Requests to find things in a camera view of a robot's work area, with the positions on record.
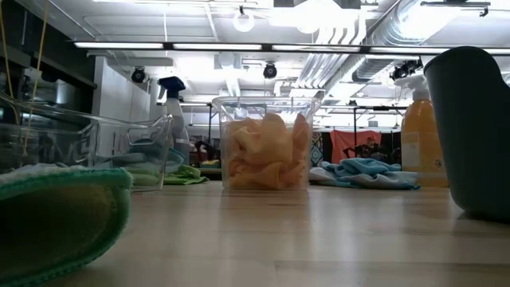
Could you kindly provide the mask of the wide clear plastic bin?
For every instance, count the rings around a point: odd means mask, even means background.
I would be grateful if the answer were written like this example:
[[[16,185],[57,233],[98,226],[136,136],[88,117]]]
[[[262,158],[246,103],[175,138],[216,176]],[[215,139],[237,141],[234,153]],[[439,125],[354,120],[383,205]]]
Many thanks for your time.
[[[163,186],[172,118],[128,122],[0,92],[0,174],[21,167],[123,168],[135,191]]]

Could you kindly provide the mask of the dark green plastic basket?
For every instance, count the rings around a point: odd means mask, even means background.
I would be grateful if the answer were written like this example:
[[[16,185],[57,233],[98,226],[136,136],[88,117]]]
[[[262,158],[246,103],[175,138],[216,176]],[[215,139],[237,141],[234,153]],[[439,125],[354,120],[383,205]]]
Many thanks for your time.
[[[510,86],[483,49],[460,46],[424,68],[453,201],[510,223]]]

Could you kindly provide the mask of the round ceiling lamp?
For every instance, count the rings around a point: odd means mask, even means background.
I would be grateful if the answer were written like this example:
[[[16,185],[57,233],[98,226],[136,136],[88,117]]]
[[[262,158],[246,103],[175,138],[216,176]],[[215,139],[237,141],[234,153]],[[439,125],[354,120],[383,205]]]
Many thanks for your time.
[[[235,30],[247,33],[255,26],[254,15],[244,6],[239,6],[232,19]]]

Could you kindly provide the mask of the black ceiling fixture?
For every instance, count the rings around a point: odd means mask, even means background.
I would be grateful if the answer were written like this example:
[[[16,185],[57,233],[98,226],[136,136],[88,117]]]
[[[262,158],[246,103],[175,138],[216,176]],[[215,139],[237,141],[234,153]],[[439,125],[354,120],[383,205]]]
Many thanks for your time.
[[[422,67],[423,64],[421,59],[404,61],[394,67],[394,71],[390,73],[390,79],[396,81],[397,79],[409,77]]]

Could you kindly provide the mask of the red hanging cloth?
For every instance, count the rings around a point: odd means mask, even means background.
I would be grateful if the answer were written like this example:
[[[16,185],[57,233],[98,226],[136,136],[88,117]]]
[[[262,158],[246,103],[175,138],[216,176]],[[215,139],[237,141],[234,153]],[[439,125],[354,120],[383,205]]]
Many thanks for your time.
[[[375,139],[380,144],[382,134],[374,131],[361,131],[361,132],[343,132],[333,130],[330,132],[331,144],[332,144],[332,163],[340,163],[342,160],[347,159],[343,153],[343,149],[347,147],[355,147],[360,144],[365,144],[369,137]],[[355,158],[355,153],[350,152],[350,158]]]

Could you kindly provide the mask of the teal-edged pale blue towel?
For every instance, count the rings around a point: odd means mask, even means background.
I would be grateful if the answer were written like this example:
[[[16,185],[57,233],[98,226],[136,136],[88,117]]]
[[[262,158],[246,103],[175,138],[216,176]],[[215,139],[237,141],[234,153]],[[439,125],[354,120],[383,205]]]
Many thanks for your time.
[[[38,163],[0,175],[0,287],[31,287],[96,260],[127,225],[123,168]]]

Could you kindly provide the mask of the tall clear plastic bin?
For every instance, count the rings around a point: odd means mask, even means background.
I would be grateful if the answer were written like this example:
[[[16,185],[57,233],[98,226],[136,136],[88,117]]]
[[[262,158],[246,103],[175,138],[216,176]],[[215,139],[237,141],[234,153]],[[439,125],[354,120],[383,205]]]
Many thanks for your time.
[[[302,114],[311,128],[311,143],[309,144],[309,153],[302,160],[307,167],[306,176],[303,180],[303,186],[299,189],[284,189],[302,191],[308,187],[310,155],[312,144],[313,117],[320,107],[320,101],[316,98],[303,97],[218,97],[213,99],[212,105],[218,111],[220,149],[222,165],[222,183],[225,189],[230,190],[268,190],[268,189],[235,189],[228,187],[229,163],[232,159],[227,159],[224,155],[225,144],[223,140],[226,137],[226,125],[246,118],[262,120],[268,113],[274,113],[281,117],[285,122],[286,128],[292,133],[292,128],[298,114]]]

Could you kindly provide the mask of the person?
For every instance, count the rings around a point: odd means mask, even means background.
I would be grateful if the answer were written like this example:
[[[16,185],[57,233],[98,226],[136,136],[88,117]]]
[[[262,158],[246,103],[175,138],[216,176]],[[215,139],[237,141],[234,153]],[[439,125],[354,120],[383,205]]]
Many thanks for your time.
[[[392,148],[381,145],[372,137],[369,137],[365,144],[343,149],[343,153],[348,159],[351,157],[351,151],[355,153],[355,157],[376,159],[389,164],[399,163],[401,160],[401,149],[399,147]]]

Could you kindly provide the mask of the blue-trigger spray bottle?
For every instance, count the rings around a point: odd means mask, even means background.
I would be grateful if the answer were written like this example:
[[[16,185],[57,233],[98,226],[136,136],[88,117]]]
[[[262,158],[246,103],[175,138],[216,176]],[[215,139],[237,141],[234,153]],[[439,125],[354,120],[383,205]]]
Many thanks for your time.
[[[156,104],[165,106],[167,112],[172,115],[171,135],[174,142],[173,148],[182,153],[184,163],[188,164],[190,160],[190,139],[179,100],[179,93],[185,90],[186,86],[176,76],[160,78],[157,84],[160,87],[160,91]]]

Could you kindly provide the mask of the overhead LED light bar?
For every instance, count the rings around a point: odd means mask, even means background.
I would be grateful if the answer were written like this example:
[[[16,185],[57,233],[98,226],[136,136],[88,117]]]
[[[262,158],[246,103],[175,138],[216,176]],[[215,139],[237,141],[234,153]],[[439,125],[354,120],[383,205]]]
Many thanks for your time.
[[[386,45],[320,45],[225,42],[134,42],[134,41],[76,41],[74,45],[87,50],[149,50],[186,52],[255,52],[255,53],[323,53],[396,56],[435,56],[449,50],[441,46]]]

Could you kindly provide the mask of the blue microfiber towel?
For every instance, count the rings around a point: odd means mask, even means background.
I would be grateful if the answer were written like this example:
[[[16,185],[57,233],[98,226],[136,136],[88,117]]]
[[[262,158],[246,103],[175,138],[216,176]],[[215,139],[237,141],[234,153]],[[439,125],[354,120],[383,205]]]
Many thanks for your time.
[[[376,159],[343,159],[338,164],[322,162],[312,167],[309,179],[315,184],[376,190],[418,190],[418,173]]]
[[[132,146],[126,153],[111,157],[115,166],[129,167],[151,173],[177,171],[184,163],[184,156],[180,151],[155,143],[153,145]]]

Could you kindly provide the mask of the green microfiber towel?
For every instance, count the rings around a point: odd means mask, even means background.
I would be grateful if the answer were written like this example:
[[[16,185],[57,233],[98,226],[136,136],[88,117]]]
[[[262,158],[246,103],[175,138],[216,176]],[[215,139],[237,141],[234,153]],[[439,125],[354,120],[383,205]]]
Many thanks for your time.
[[[205,183],[208,178],[202,176],[199,169],[182,165],[176,171],[165,173],[163,177],[156,171],[150,171],[141,167],[126,167],[131,174],[136,186],[158,186],[163,185],[191,185]]]

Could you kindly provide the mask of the orange liquid spray bottle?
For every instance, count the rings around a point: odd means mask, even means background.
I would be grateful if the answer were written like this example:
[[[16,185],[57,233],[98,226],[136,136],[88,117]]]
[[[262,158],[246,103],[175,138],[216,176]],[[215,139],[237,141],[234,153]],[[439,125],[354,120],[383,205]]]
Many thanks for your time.
[[[423,187],[449,186],[430,91],[423,75],[398,79],[395,84],[410,92],[412,103],[402,118],[402,169],[417,174]]]

